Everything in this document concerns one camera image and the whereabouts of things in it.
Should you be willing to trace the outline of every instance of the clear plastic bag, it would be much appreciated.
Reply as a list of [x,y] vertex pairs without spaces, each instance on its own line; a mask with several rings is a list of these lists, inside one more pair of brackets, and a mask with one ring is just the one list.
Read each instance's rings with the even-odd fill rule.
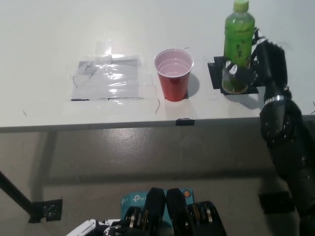
[[111,55],[80,62],[73,77],[73,100],[139,97],[138,56],[113,58]]

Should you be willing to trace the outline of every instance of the red plastic cup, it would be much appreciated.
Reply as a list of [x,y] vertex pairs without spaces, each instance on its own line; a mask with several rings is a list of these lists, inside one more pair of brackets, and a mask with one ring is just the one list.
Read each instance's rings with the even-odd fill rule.
[[193,68],[192,56],[181,49],[168,49],[158,54],[154,63],[165,99],[172,102],[183,100]]

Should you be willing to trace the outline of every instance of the white robotic part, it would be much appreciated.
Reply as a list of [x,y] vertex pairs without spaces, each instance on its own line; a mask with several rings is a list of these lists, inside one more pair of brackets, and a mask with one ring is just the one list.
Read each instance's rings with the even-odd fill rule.
[[232,75],[235,75],[237,72],[237,65],[232,66],[232,68],[229,70],[229,73]]
[[229,65],[231,65],[231,61],[227,60],[226,63],[225,63],[225,67],[227,68]]
[[109,231],[110,231],[111,228],[116,228],[116,229],[118,229],[119,226],[116,225],[116,226],[113,226],[113,227],[108,227],[108,228],[104,231],[104,236],[108,236],[108,233],[109,233]]
[[120,219],[105,220],[104,224],[108,226],[112,226],[112,224],[117,221],[120,221]]
[[72,230],[70,233],[68,233],[66,236],[84,236],[90,233],[95,229],[96,220],[87,220],[81,225],[79,225],[77,228]]

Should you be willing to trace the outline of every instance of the metal ring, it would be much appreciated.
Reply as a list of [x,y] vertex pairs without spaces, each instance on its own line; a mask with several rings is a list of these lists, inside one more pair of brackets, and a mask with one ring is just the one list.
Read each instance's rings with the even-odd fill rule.
[[266,101],[265,101],[265,105],[267,105],[268,103],[271,103],[271,102],[277,102],[277,101],[282,101],[282,100],[285,100],[286,97],[283,96],[283,95],[277,95],[275,97],[272,97],[272,98],[268,98]]

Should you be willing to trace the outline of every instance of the white table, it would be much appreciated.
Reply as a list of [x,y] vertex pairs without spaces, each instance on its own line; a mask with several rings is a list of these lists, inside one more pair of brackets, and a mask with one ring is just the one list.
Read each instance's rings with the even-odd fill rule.
[[[233,0],[12,0],[0,10],[0,131],[58,131],[196,124],[257,118],[259,94],[226,97],[214,90],[206,61],[223,52],[224,20]],[[267,38],[286,51],[289,85],[303,115],[315,110],[315,22],[312,0],[251,0],[250,12]],[[69,102],[73,68],[95,43],[112,40],[112,53],[140,55],[157,99],[111,103]],[[195,60],[197,93],[181,102],[163,99],[154,56],[186,48]]]

